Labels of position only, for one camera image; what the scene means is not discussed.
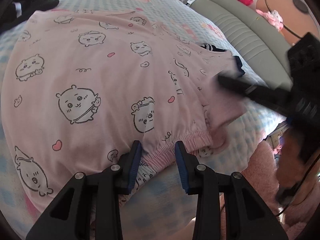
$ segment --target pink sleeve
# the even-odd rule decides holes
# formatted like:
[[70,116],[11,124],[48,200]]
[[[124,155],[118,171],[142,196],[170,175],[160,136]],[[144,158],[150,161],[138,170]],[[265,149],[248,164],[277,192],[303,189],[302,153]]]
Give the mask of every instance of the pink sleeve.
[[320,183],[317,183],[308,197],[299,205],[288,207],[285,213],[285,230],[289,240],[295,239],[304,229],[320,202]]

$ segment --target person's skin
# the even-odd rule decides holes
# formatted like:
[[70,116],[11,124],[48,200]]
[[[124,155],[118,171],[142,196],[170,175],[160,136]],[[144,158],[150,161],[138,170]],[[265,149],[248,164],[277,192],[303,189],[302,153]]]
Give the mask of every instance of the person's skin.
[[[320,149],[313,154],[307,164],[304,164],[298,156],[303,143],[303,135],[294,129],[288,129],[283,136],[284,145],[281,150],[276,178],[281,187],[292,187],[294,184],[302,180],[308,168],[320,154]],[[319,168],[320,161],[317,162],[308,174],[306,180],[301,185],[293,202],[291,203],[292,205],[300,204],[307,198],[318,180],[317,174],[319,172]]]

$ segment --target gingham pattern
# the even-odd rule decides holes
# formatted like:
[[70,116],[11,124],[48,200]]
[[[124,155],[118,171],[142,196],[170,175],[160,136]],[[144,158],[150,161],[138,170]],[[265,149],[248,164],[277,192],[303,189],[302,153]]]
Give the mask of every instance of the gingham pattern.
[[[223,39],[215,35],[216,26],[178,0],[60,0],[58,8],[69,10],[124,10],[142,11],[151,21],[162,21],[181,37],[193,41],[214,44],[217,48],[238,52]],[[24,23],[0,36],[0,87],[10,53]],[[261,79],[246,62],[243,69],[253,81]],[[230,174],[247,167],[248,160],[258,143],[282,120],[281,116],[247,103],[247,113],[229,126],[230,146],[218,155],[200,159],[217,172]],[[17,171],[7,147],[0,122],[0,209],[10,225],[24,239],[39,216],[26,198]],[[122,208],[121,219],[125,239],[163,239],[186,225],[194,216],[196,196],[184,194],[178,170],[172,166],[151,179]]]

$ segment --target bed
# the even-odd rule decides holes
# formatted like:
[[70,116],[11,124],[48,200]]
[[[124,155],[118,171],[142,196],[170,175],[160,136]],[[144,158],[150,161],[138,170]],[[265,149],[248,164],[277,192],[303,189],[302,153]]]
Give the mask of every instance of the bed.
[[[60,0],[55,10],[141,11],[152,21],[162,21],[181,37],[208,42],[240,56],[223,32],[210,20],[178,0]],[[0,36],[0,87],[10,53],[24,23]],[[263,80],[243,60],[247,78]],[[223,152],[199,159],[216,172],[231,174],[247,167],[258,143],[283,121],[283,117],[255,103],[246,103],[247,112],[228,127],[230,145]],[[0,210],[14,231],[24,239],[40,213],[22,188],[13,165],[0,122]],[[196,196],[184,193],[175,165],[152,178],[121,209],[124,239],[164,239],[196,215]]]

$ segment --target checkered blanket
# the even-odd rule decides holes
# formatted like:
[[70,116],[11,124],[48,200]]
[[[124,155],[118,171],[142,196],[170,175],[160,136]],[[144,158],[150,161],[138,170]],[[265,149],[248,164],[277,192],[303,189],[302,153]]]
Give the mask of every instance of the checkered blanket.
[[[208,19],[178,0],[60,0],[59,9],[135,9],[151,21],[162,21],[181,37],[207,42],[217,48],[238,52]],[[0,36],[0,87],[10,53],[24,23]],[[262,80],[241,58],[246,76]],[[229,125],[230,145],[222,153],[199,159],[217,172],[231,174],[247,167],[258,143],[272,132],[282,117],[250,101],[247,112]],[[0,209],[12,228],[25,238],[40,213],[27,198],[5,141],[0,119]],[[176,166],[152,178],[121,209],[125,239],[163,239],[185,226],[196,215],[196,196],[185,195]]]

